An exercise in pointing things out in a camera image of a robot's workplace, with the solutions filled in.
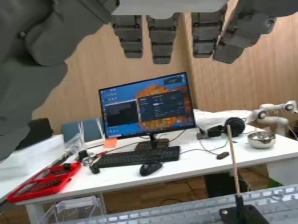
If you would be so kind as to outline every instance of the black keyboard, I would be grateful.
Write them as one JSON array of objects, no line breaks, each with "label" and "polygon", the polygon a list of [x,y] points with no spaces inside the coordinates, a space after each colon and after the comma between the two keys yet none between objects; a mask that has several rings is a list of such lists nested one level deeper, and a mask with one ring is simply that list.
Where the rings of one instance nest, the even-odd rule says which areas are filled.
[{"label": "black keyboard", "polygon": [[95,164],[98,168],[139,165],[149,162],[171,162],[180,159],[180,146],[167,149],[140,150],[107,154]]}]

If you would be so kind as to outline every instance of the wooden panel wall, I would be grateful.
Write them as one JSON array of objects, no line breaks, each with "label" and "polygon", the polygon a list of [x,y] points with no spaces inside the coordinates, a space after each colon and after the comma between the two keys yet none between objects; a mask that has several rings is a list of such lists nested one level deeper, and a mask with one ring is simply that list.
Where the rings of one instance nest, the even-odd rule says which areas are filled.
[{"label": "wooden panel wall", "polygon": [[100,88],[183,71],[189,72],[195,103],[203,110],[255,109],[263,103],[298,100],[298,14],[279,19],[272,34],[232,65],[192,57],[189,15],[180,21],[171,65],[152,63],[147,29],[144,41],[144,58],[130,60],[111,26],[88,37],[68,60],[62,85],[34,117],[48,117],[58,131],[64,123],[100,115]]},{"label": "wooden panel wall", "polygon": [[[185,15],[188,47],[191,15]],[[298,14],[280,18],[276,28],[232,64],[189,57],[200,109],[256,109],[264,103],[298,100]]]}]

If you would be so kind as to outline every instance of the computer mouse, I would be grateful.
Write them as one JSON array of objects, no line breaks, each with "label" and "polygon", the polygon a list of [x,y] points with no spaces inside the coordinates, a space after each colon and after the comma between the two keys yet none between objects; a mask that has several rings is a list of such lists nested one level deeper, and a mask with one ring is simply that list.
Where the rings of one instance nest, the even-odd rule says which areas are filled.
[{"label": "computer mouse", "polygon": [[142,166],[140,174],[143,177],[149,176],[153,174],[160,168],[163,164],[160,162],[147,163]]}]

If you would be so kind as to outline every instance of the red tray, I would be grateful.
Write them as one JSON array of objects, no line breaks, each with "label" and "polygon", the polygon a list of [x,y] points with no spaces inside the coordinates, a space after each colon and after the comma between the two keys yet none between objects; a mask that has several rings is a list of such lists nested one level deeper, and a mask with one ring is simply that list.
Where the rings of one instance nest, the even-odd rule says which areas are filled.
[{"label": "red tray", "polygon": [[82,168],[80,163],[72,163],[67,170],[64,165],[42,170],[20,187],[8,195],[11,203],[56,194],[71,181],[72,176]]}]

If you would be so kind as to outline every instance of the desktop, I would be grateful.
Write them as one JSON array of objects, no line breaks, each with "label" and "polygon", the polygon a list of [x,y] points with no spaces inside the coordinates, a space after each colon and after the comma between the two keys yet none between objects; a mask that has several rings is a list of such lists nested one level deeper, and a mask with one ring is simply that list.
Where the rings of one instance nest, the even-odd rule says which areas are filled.
[{"label": "desktop", "polygon": [[156,134],[196,127],[187,73],[106,88],[99,94],[107,138],[149,135],[159,147],[169,140],[157,140]]}]

